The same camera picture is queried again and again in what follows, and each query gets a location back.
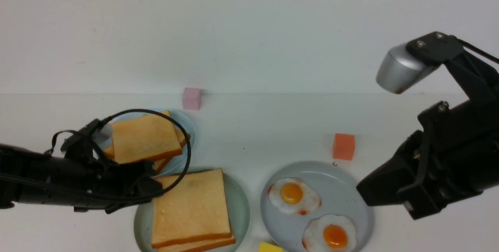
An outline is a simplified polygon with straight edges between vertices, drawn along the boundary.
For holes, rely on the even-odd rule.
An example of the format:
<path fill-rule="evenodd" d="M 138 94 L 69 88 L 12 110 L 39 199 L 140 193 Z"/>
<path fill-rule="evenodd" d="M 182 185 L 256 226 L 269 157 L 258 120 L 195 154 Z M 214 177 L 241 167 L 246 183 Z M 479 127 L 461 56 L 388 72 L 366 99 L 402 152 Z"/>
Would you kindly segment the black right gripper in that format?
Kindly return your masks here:
<path fill-rule="evenodd" d="M 356 189 L 368 206 L 401 204 L 414 219 L 478 196 L 499 183 L 498 101 L 440 101 L 418 115 L 422 130 Z"/>

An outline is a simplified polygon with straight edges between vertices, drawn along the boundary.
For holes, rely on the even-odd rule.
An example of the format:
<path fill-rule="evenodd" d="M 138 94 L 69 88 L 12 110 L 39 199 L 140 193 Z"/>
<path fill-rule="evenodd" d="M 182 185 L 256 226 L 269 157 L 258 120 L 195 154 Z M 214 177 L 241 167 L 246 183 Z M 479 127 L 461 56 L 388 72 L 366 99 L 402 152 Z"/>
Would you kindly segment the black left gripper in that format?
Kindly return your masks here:
<path fill-rule="evenodd" d="M 151 175 L 152 163 L 139 161 L 128 164 L 112 163 L 107 169 L 102 164 L 83 165 L 86 177 L 83 190 L 93 197 L 81 197 L 73 206 L 74 212 L 103 210 L 114 213 L 128 206 L 150 202 L 163 195 L 163 185 Z"/>

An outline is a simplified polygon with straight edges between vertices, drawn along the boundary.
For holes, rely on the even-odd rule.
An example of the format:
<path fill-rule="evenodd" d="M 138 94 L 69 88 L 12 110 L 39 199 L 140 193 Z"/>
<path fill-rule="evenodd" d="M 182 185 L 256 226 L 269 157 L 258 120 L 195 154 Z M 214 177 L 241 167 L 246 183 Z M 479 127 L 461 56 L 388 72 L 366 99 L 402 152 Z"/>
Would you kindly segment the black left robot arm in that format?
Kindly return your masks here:
<path fill-rule="evenodd" d="M 151 163 L 115 164 L 64 158 L 1 145 L 1 208 L 15 203 L 71 206 L 75 212 L 114 213 L 163 194 Z"/>

